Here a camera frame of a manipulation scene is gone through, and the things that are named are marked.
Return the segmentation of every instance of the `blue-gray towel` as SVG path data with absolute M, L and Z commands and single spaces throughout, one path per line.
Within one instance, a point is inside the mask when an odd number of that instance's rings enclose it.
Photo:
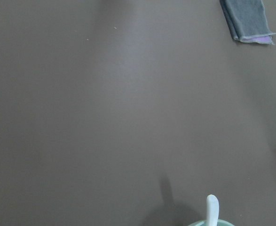
M 232 38 L 241 42 L 273 44 L 262 0 L 220 0 Z

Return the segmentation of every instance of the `white spoon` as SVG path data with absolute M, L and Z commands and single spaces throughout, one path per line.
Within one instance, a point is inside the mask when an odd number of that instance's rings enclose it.
M 207 197 L 207 223 L 206 226 L 217 226 L 219 203 L 215 195 Z

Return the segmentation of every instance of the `gray cloth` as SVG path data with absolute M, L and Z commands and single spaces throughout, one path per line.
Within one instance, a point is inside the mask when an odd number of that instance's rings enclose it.
M 262 0 L 220 0 L 232 38 L 241 42 L 273 44 Z

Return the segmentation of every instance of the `folded cloth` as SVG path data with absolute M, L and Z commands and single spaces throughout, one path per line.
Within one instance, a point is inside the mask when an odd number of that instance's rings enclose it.
M 220 0 L 232 38 L 241 42 L 274 44 L 262 0 Z

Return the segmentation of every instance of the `cup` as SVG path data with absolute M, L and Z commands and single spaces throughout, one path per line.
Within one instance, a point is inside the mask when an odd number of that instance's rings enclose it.
M 205 220 L 201 220 L 198 222 L 195 222 L 191 225 L 188 226 L 205 226 L 206 225 L 206 221 Z M 228 221 L 225 220 L 218 220 L 217 221 L 217 226 L 234 226 L 233 224 L 229 223 Z

